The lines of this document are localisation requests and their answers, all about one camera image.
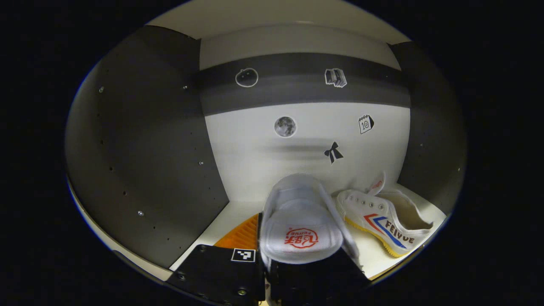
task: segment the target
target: white wall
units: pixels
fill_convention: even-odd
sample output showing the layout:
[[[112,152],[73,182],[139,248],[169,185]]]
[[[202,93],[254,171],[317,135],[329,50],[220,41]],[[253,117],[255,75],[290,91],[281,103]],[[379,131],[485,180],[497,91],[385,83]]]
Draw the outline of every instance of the white wall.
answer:
[[[359,117],[374,128],[360,134]],[[275,121],[284,115],[297,124],[280,138]],[[366,188],[379,171],[395,183],[406,154],[410,109],[373,103],[302,103],[250,108],[206,116],[213,154],[230,201],[264,202],[282,177],[309,173],[329,192]],[[344,158],[331,164],[324,151],[333,142]]]

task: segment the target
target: white ceiling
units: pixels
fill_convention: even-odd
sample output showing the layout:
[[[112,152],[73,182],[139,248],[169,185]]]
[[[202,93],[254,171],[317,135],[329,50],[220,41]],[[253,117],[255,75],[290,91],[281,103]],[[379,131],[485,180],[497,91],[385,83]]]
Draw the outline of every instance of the white ceiling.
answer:
[[[400,70],[385,42],[341,29],[310,25],[279,25],[243,29],[202,39],[200,69],[268,54],[312,52],[370,60]]]
[[[392,45],[410,41],[385,21],[342,0],[193,0],[148,25],[201,39],[245,28],[294,23],[343,29]]]

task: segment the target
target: white sneaker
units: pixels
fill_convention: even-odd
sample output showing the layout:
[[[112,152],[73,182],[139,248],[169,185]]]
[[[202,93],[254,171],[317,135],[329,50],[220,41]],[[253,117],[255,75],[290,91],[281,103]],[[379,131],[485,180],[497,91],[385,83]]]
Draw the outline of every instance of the white sneaker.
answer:
[[[281,179],[264,206],[259,249],[267,270],[271,260],[307,264],[342,247],[358,264],[358,249],[323,185],[307,174]]]
[[[416,205],[401,191],[380,192],[384,183],[382,172],[368,193],[353,189],[340,192],[336,208],[346,223],[371,233],[391,255],[401,257],[428,236],[432,223],[421,218]]]

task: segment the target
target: sticker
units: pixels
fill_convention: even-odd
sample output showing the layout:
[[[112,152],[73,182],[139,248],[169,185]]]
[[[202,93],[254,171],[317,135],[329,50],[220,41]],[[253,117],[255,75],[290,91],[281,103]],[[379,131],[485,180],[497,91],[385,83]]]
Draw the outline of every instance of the sticker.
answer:
[[[345,80],[344,71],[342,69],[325,69],[325,84],[342,88],[348,84],[348,81]]]
[[[255,250],[234,249],[231,261],[255,262]]]
[[[331,158],[331,164],[335,162],[335,158],[336,159],[344,158],[344,156],[342,154],[340,154],[340,152],[338,152],[338,150],[336,150],[337,148],[338,148],[338,144],[336,142],[333,142],[332,146],[331,146],[331,149],[325,151],[325,156],[329,156]]]
[[[276,120],[274,131],[282,138],[289,138],[295,134],[296,122],[291,117],[283,116]]]
[[[364,115],[359,118],[359,129],[361,130],[361,134],[372,130],[373,127],[374,120],[372,120],[370,115]]]
[[[253,87],[259,80],[259,74],[253,68],[246,68],[240,70],[234,79],[236,80],[236,84],[242,87]]]
[[[311,248],[319,242],[319,237],[317,236],[317,233],[311,229],[289,229],[290,231],[285,234],[285,240],[283,241],[283,244],[290,244],[295,248],[305,249]]]

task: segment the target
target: gray side panel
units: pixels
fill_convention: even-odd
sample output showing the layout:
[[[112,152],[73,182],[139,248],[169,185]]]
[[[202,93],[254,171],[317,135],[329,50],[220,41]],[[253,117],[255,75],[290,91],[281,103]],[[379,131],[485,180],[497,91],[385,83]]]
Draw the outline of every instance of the gray side panel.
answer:
[[[235,76],[253,68],[258,81],[241,87]],[[325,70],[342,69],[347,85],[325,84]],[[197,78],[205,115],[308,102],[366,102],[410,107],[402,72],[368,60],[320,53],[284,53],[235,60],[202,70]]]
[[[66,128],[68,175],[88,214],[164,268],[228,203],[190,82],[199,48],[169,29],[139,29],[89,73]]]
[[[467,158],[461,106],[440,70],[414,42],[391,49],[403,73],[415,82],[410,139],[398,182],[449,214],[461,190]]]

